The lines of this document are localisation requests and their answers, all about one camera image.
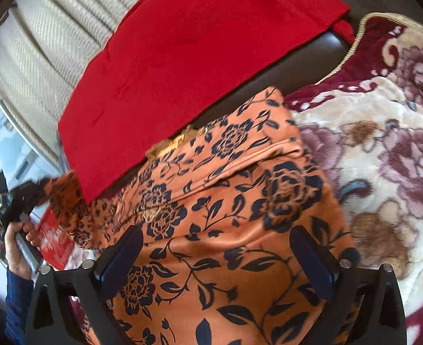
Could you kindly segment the dark blue sleeve forearm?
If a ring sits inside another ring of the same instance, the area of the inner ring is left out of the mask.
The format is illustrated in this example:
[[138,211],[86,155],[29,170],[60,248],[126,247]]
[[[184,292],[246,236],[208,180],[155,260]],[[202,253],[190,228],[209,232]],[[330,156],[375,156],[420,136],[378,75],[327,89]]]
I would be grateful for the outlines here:
[[7,270],[5,334],[13,344],[26,344],[25,326],[34,283]]

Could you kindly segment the person's left hand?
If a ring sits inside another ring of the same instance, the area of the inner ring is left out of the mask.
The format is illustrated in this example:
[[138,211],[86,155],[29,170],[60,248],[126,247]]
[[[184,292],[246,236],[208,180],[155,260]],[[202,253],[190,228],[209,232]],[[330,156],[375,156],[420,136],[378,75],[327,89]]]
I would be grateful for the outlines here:
[[11,222],[4,236],[5,257],[10,272],[25,280],[30,280],[32,274],[31,268],[16,242],[16,235],[21,231],[26,233],[26,240],[33,247],[38,248],[41,245],[41,240],[33,223],[30,221]]

